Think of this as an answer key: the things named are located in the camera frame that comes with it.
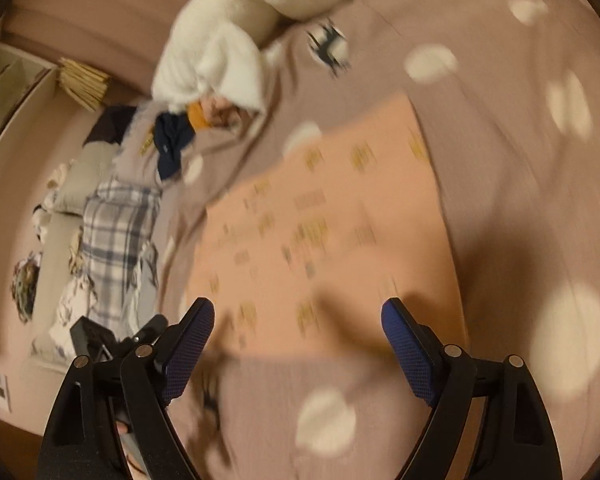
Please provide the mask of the orange cartoon print shirt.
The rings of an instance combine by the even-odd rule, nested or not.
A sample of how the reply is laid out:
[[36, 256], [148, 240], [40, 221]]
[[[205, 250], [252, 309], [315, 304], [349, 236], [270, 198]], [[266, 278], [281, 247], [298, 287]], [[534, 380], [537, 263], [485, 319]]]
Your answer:
[[465, 342], [438, 186], [402, 93], [295, 148], [214, 204], [189, 298], [215, 308], [214, 350], [265, 359], [386, 350], [399, 298], [445, 342]]

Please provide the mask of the pink curtain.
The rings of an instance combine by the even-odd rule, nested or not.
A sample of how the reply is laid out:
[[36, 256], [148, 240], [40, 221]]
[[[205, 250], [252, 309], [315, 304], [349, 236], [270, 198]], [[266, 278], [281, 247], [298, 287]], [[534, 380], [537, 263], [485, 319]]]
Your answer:
[[187, 0], [12, 0], [2, 40], [40, 58], [86, 63], [148, 94]]

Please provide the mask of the white printed clothes pile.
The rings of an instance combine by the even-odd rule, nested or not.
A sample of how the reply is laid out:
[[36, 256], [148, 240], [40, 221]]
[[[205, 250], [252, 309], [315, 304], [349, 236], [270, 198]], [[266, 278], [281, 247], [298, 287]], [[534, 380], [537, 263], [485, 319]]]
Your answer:
[[60, 295], [55, 321], [48, 334], [54, 348], [65, 359], [76, 355], [70, 334], [71, 327], [82, 316], [87, 316], [97, 304], [97, 295], [91, 279], [86, 274], [70, 278]]

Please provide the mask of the mustard orange garment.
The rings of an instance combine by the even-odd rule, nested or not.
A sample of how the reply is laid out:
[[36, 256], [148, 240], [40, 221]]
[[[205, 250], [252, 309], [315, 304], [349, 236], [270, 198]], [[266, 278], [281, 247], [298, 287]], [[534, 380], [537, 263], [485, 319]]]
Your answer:
[[195, 131], [209, 129], [211, 127], [210, 122], [204, 114], [201, 102], [199, 101], [187, 105], [186, 115], [190, 125]]

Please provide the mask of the mauve polka dot blanket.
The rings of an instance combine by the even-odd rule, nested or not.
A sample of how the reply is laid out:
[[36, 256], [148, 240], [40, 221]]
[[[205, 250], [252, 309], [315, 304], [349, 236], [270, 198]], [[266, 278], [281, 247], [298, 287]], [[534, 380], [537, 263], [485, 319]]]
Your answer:
[[[295, 148], [410, 100], [472, 356], [526, 362], [562, 475], [600, 471], [600, 18], [585, 0], [344, 0], [268, 49], [265, 112], [198, 132], [162, 259], [187, 295], [208, 210]], [[205, 479], [392, 479], [429, 414], [389, 344], [232, 356], [210, 341], [169, 414]]]

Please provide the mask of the navy blue garment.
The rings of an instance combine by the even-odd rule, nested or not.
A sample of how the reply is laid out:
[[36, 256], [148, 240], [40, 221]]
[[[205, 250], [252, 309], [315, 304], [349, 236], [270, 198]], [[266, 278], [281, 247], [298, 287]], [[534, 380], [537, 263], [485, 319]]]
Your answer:
[[157, 169], [161, 181], [174, 177], [182, 166], [182, 151], [195, 137], [186, 114], [163, 112], [155, 121], [154, 145], [158, 151]]

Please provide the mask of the white fluffy plush blanket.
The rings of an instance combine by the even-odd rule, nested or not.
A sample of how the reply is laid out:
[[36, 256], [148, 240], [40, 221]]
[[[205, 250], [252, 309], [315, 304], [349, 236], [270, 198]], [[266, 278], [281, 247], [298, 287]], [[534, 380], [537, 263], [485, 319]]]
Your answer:
[[157, 64], [151, 96], [172, 112], [208, 94], [263, 110], [268, 63], [261, 48], [279, 21], [306, 21], [342, 0], [188, 0]]

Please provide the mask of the mauve pillow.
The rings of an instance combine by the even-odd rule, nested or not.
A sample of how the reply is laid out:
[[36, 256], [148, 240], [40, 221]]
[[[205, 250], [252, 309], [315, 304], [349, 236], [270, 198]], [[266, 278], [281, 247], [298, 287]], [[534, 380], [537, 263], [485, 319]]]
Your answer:
[[116, 180], [144, 188], [168, 188], [179, 177], [178, 170], [167, 179], [158, 171], [159, 152], [154, 144], [154, 128], [158, 115], [166, 111], [163, 103], [147, 101], [140, 104], [125, 131], [120, 150], [111, 163], [110, 176]]

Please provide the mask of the yellow pleated lampshade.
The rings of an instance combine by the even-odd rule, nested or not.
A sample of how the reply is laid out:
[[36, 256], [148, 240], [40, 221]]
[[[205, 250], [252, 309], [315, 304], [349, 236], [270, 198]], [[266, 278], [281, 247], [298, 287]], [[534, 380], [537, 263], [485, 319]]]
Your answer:
[[96, 112], [106, 96], [111, 77], [71, 58], [60, 58], [58, 67], [59, 87], [86, 110]]

